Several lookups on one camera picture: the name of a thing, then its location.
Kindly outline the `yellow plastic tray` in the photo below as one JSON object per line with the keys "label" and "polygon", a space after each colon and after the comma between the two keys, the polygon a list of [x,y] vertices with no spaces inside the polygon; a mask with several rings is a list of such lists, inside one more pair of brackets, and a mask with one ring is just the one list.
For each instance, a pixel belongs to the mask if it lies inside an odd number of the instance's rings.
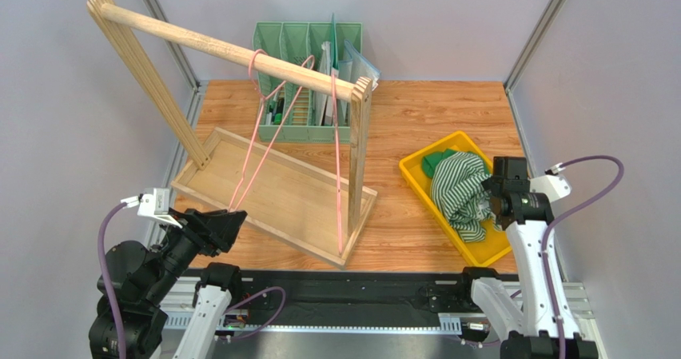
{"label": "yellow plastic tray", "polygon": [[423,156],[435,151],[451,149],[455,151],[473,152],[484,160],[492,173],[492,161],[478,147],[478,145],[463,131],[456,131],[445,138],[418,150],[398,163],[402,177],[408,186],[420,199],[426,210],[434,217],[437,225],[443,230],[448,240],[455,246],[468,265],[487,267],[500,260],[511,252],[508,239],[500,227],[495,224],[494,218],[483,222],[487,230],[486,239],[482,242],[465,243],[456,231],[448,225],[440,211],[431,201],[429,194],[431,179],[424,175],[420,163]]}

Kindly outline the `wooden clothes rack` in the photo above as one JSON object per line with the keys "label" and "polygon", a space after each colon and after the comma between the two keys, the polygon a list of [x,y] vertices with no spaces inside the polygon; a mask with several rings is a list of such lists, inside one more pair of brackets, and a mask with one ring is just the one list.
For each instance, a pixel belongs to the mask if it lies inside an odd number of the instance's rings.
{"label": "wooden clothes rack", "polygon": [[182,195],[212,209],[243,209],[246,224],[325,263],[345,269],[377,200],[364,185],[372,81],[337,79],[337,98],[351,106],[349,172],[341,175],[344,251],[337,249],[336,172],[220,127],[200,141],[150,61],[137,32],[186,46],[307,90],[331,95],[328,75],[117,6],[87,0],[87,9],[140,87],[189,154],[172,180]]}

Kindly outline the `green white striped tank top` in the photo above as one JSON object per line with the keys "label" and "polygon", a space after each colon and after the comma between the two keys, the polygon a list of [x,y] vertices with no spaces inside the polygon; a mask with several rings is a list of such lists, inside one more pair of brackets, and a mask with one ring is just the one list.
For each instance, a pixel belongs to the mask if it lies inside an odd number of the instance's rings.
{"label": "green white striped tank top", "polygon": [[483,222],[494,218],[490,195],[481,185],[490,176],[482,157],[457,151],[443,160],[430,178],[431,201],[465,243],[484,241],[487,230]]}

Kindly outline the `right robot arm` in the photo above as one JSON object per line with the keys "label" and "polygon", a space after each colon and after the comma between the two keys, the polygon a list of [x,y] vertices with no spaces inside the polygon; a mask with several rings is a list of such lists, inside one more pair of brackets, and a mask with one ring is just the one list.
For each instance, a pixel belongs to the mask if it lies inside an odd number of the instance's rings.
{"label": "right robot arm", "polygon": [[500,340],[502,358],[597,358],[594,341],[583,338],[570,309],[556,258],[552,203],[571,193],[555,168],[530,178],[522,157],[496,157],[483,182],[497,225],[504,230],[518,268],[517,305],[498,276],[488,269],[467,268],[470,298],[487,317]]}

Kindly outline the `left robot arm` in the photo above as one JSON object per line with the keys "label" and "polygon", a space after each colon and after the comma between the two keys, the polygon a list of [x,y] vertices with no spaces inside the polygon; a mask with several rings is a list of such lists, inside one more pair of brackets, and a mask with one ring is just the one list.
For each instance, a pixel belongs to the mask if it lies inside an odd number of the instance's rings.
{"label": "left robot arm", "polygon": [[161,302],[197,255],[215,257],[233,247],[247,213],[226,209],[202,213],[170,210],[176,225],[164,225],[162,242],[152,249],[135,240],[104,250],[106,228],[125,208],[120,203],[107,213],[98,232],[102,293],[90,327],[94,358],[149,358],[161,344],[168,319]]}

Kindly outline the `pink wire hanger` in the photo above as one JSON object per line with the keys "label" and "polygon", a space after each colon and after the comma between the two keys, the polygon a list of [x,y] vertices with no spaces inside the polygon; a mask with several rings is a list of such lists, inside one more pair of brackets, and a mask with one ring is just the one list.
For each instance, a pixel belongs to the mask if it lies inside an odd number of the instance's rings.
{"label": "pink wire hanger", "polygon": [[337,72],[332,68],[330,71],[330,78],[332,83],[331,93],[331,107],[332,107],[332,123],[334,129],[334,147],[335,147],[335,172],[336,172],[336,202],[337,202],[337,249],[341,256],[344,251],[344,233],[343,233],[343,213],[342,213],[342,195],[341,195],[341,167],[340,167],[340,143],[338,132],[338,109],[337,109]]}

